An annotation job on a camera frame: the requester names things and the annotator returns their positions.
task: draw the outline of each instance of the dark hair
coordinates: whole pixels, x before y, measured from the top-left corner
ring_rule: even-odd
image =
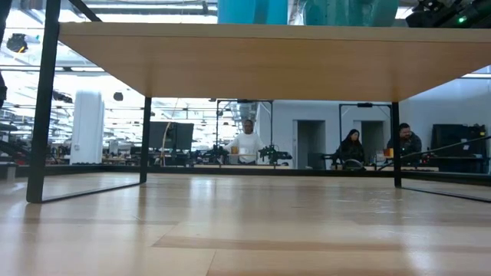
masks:
[[[358,133],[358,139],[356,141],[351,141],[351,135]],[[360,143],[360,132],[356,129],[350,130],[346,138],[344,138],[343,142],[341,142],[341,146],[355,145],[361,146]]]
[[[402,123],[399,125],[399,131],[401,131],[402,129],[405,129],[405,128],[410,128],[410,126],[407,123]]]

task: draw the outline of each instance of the ceiling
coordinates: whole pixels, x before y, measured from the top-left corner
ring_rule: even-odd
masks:
[[[44,10],[46,0],[14,0],[7,20],[4,41],[0,53],[0,70],[8,86],[8,99],[0,113],[0,121],[12,123],[19,128],[13,133],[29,140],[33,125],[34,106],[38,86],[38,66],[41,61]],[[300,1],[289,0],[288,10],[294,11]],[[202,23],[217,22],[217,0],[84,0],[102,21],[155,22],[155,23]],[[417,0],[401,1],[413,5]],[[401,7],[397,16],[409,7]],[[68,0],[62,0],[60,21],[89,21]],[[16,53],[6,47],[14,33],[26,34],[28,50]],[[69,47],[59,44],[54,89],[67,97],[75,98],[77,90],[96,88],[101,91],[105,102],[104,118],[105,145],[111,140],[122,143],[141,141],[144,98],[135,90],[106,74]],[[121,92],[122,101],[113,95]],[[74,105],[53,101],[50,140],[54,143],[69,142],[73,124]],[[221,103],[223,116],[219,120],[219,138],[226,142],[241,131],[241,120],[255,117],[255,104]],[[155,116],[152,120],[173,120],[195,123],[194,149],[210,147],[216,138],[216,102],[209,99],[158,98],[152,103]]]

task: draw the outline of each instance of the black table frame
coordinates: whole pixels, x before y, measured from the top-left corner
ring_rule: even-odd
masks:
[[[70,2],[78,8],[87,18],[92,21],[101,21],[81,0],[70,0]],[[60,25],[58,18],[61,10],[61,0],[49,0],[46,1],[46,15],[45,15],[45,27],[44,27],[44,40],[43,49],[41,56],[41,70],[39,72],[39,83],[38,83],[38,95],[36,100],[36,111],[35,111],[35,124],[33,129],[32,138],[32,151],[31,151],[31,164],[28,172],[28,188],[26,199],[30,203],[46,203],[53,202],[62,199],[71,199],[78,196],[92,195],[99,192],[107,192],[115,189],[122,189],[131,186],[138,186],[147,181],[147,173],[149,172],[148,166],[148,142],[150,135],[150,112],[151,112],[151,97],[145,97],[145,105],[143,109],[143,139],[142,139],[142,153],[140,162],[140,181],[115,186],[110,188],[95,189],[86,192],[78,192],[53,198],[43,198],[43,187],[44,187],[44,175],[45,175],[45,149],[48,144],[48,128],[51,117],[51,99],[53,94],[53,81],[54,81],[54,69],[56,65],[56,54],[58,46],[58,36],[60,31]],[[397,137],[399,135],[399,103],[393,102],[390,106],[391,108],[391,122],[392,122],[392,137]],[[394,178],[394,186],[398,189],[409,189],[413,191],[420,192],[430,192],[437,195],[443,196],[453,196],[462,199],[471,199],[482,202],[485,199],[476,199],[473,197],[465,195],[451,195],[444,192],[431,192],[423,189],[411,189],[402,187],[402,176],[400,170],[400,145],[399,139],[393,139],[394,141],[394,171],[393,172],[305,172],[305,171],[295,171],[286,172],[285,170],[271,170],[271,172],[265,172],[265,170],[252,169],[243,172],[239,172],[237,169],[232,171],[230,169],[207,169],[208,171],[198,170],[192,172],[191,170],[178,169],[178,171],[184,173],[218,173],[218,174],[259,174],[259,175],[293,175],[293,176],[385,176]],[[134,168],[125,168],[124,171],[132,172]],[[166,170],[160,170],[156,173],[171,173],[172,169],[168,168]]]

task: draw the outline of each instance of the light wood floor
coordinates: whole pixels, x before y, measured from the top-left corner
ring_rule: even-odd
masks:
[[[132,179],[56,176],[46,190]],[[0,183],[0,275],[484,276],[491,205],[391,179],[178,175],[29,205],[23,179]]]

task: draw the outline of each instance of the dark jacket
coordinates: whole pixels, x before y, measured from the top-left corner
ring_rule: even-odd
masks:
[[[336,157],[343,161],[355,159],[359,162],[364,162],[365,153],[361,144],[343,142],[336,151]]]
[[[392,148],[392,139],[387,143],[387,148]],[[421,152],[421,139],[418,135],[411,131],[411,135],[408,140],[400,140],[400,154],[405,156],[411,153]]]

